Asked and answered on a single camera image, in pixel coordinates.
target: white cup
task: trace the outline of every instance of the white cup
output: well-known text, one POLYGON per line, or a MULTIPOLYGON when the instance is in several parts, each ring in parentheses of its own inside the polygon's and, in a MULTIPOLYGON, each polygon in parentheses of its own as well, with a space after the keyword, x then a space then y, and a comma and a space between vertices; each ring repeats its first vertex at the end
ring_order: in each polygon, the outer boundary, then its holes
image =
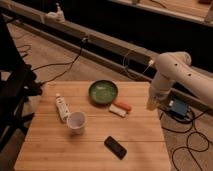
POLYGON ((73 112, 67 117, 67 126, 72 134, 81 135, 84 133, 86 115, 83 112, 73 112))

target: smartphone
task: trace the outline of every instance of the smartphone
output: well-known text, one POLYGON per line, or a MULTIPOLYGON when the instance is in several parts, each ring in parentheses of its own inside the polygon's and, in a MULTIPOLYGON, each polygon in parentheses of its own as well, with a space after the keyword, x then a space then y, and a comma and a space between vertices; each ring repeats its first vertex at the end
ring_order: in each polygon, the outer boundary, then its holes
POLYGON ((105 146, 110 149, 119 159, 123 159, 127 153, 127 150, 120 145, 114 138, 111 136, 107 137, 104 141, 105 146))

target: red and white object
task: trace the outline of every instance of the red and white object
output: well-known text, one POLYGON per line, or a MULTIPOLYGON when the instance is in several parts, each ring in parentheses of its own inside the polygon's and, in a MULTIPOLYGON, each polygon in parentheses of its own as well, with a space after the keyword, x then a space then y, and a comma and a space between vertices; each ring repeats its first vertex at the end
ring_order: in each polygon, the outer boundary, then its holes
POLYGON ((130 105, 119 101, 114 101, 109 107, 110 112, 115 113, 121 117, 125 117, 126 114, 131 110, 132 108, 130 105))

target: dark background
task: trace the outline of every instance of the dark background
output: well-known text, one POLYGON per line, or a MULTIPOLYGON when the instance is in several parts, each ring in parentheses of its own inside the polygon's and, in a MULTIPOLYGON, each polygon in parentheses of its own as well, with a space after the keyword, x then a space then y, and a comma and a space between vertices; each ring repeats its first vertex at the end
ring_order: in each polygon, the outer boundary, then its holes
POLYGON ((56 11, 67 20, 157 53, 186 51, 192 65, 213 72, 213 28, 107 0, 15 0, 35 9, 56 11))

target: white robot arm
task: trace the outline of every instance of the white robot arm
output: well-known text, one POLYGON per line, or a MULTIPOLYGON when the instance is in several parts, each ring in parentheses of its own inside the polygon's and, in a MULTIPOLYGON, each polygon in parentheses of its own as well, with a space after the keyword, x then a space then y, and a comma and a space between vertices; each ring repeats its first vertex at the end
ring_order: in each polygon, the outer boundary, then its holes
POLYGON ((191 57, 186 52, 162 53, 155 58, 157 73, 150 85, 148 109, 155 109, 165 100, 175 82, 213 108, 213 79, 195 71, 190 65, 191 57))

